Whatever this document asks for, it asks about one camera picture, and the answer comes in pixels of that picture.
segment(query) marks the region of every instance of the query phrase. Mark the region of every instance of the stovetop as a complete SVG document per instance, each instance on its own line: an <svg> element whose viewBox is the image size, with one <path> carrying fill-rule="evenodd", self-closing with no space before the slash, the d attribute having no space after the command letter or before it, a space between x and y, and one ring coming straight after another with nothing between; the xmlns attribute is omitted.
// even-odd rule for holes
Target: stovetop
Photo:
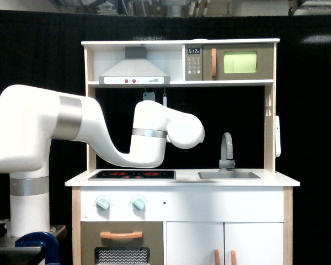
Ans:
<svg viewBox="0 0 331 265"><path fill-rule="evenodd" d="M105 180L175 180L174 170L102 170L88 178L89 181Z"/></svg>

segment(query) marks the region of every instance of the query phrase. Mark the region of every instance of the stove knob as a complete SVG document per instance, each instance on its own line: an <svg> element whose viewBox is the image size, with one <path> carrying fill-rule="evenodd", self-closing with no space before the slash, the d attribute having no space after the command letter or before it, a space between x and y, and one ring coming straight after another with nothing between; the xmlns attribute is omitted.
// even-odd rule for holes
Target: stove knob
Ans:
<svg viewBox="0 0 331 265"><path fill-rule="evenodd" d="M133 197L131 206L136 211L142 211L146 206L146 200L142 196Z"/></svg>
<svg viewBox="0 0 331 265"><path fill-rule="evenodd" d="M95 206L100 210L106 210L109 208L110 200L107 196L100 196L95 201Z"/></svg>

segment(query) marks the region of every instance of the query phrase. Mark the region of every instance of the orange handle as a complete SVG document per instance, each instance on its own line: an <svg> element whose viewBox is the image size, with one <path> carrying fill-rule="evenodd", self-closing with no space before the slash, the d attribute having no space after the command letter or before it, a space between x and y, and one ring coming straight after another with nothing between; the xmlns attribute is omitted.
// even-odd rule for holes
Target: orange handle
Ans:
<svg viewBox="0 0 331 265"><path fill-rule="evenodd" d="M232 257L232 265L237 265L237 256L235 250L231 250L231 257Z"/></svg>
<svg viewBox="0 0 331 265"><path fill-rule="evenodd" d="M142 237L142 232L132 232L124 234L112 234L111 232L101 232L101 239L138 239Z"/></svg>
<svg viewBox="0 0 331 265"><path fill-rule="evenodd" d="M215 250L215 265L220 265L220 252Z"/></svg>
<svg viewBox="0 0 331 265"><path fill-rule="evenodd" d="M212 76L217 75L217 52L216 49L212 49Z"/></svg>

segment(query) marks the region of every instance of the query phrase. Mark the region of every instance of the black backdrop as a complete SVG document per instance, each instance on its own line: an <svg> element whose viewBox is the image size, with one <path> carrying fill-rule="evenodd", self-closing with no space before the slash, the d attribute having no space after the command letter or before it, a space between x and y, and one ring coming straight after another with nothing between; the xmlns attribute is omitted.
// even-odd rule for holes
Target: black backdrop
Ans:
<svg viewBox="0 0 331 265"><path fill-rule="evenodd" d="M83 96L84 40L280 38L277 114L282 155L276 170L301 182L293 189L293 261L331 264L331 42L303 41L313 35L321 41L331 36L331 16L195 19L0 11L0 93L11 84L27 84ZM143 91L97 91L121 151L128 151L132 110ZM147 91L155 91L161 102L162 89ZM206 139L188 152L168 145L160 167L216 167L225 131L233 136L238 167L263 167L262 87L172 88L167 94L170 107L201 119ZM102 160L98 166L114 167ZM69 231L61 243L62 265L72 263L71 189L64 182L85 170L84 143L53 141L51 223L65 224ZM0 174L0 219L9 214L9 179Z"/></svg>

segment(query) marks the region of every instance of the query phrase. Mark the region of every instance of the digital clock display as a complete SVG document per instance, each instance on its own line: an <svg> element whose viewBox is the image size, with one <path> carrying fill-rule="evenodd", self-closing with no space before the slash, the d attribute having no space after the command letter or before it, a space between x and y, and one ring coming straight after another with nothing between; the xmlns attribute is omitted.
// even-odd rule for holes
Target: digital clock display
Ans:
<svg viewBox="0 0 331 265"><path fill-rule="evenodd" d="M188 54L200 54L200 48L188 48Z"/></svg>

